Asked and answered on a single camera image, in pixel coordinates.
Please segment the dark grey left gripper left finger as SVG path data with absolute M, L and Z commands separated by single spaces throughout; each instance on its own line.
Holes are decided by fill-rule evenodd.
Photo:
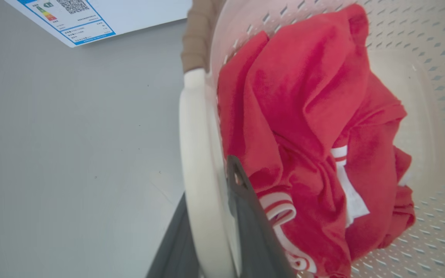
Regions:
M 187 203 L 183 194 L 147 273 L 147 278 L 199 278 Z

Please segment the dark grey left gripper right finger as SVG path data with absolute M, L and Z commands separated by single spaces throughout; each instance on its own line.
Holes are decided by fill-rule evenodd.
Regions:
M 227 157 L 229 207 L 237 219 L 241 278 L 294 278 L 295 272 L 258 200 L 240 160 Z

